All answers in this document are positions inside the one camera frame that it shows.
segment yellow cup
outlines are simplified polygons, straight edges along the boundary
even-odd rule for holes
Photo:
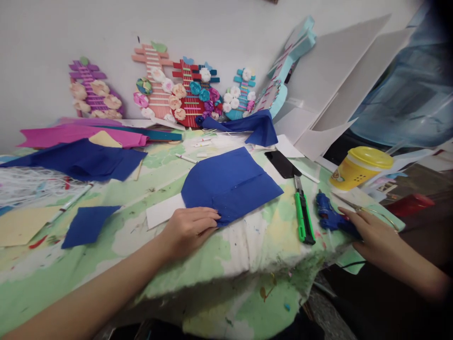
[[[348,151],[329,182],[337,189],[349,191],[392,166],[393,158],[388,154],[367,146],[358,146]]]

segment white wall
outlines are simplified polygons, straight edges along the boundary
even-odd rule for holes
[[[140,118],[132,93],[145,66],[134,47],[165,43],[170,59],[188,56],[218,70],[223,92],[238,68],[256,69],[257,88],[292,28],[306,15],[318,35],[378,17],[393,16],[383,32],[404,28],[421,0],[1,0],[0,152],[24,138],[23,128],[45,127],[75,116],[69,67],[84,55],[108,76]]]

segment pink paper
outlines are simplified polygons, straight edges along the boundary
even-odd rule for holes
[[[106,131],[114,140],[121,143],[123,148],[145,146],[148,140],[147,136],[129,131],[64,124],[43,129],[21,130],[20,132],[22,132],[27,140],[18,146],[47,148],[59,143],[72,143],[82,138],[90,138],[99,131]]]

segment smartphone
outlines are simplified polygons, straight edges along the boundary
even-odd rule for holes
[[[292,164],[280,151],[269,151],[264,154],[283,178],[288,179],[294,178],[295,175],[302,175],[294,164]]]

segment blue glue gun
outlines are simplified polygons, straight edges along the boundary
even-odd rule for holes
[[[332,204],[330,204],[330,199],[321,190],[316,195],[316,204],[318,206],[318,215],[321,218],[320,224],[323,229],[329,229],[330,231],[340,229],[354,236],[356,239],[362,240],[362,236],[360,236],[355,225],[334,210]]]

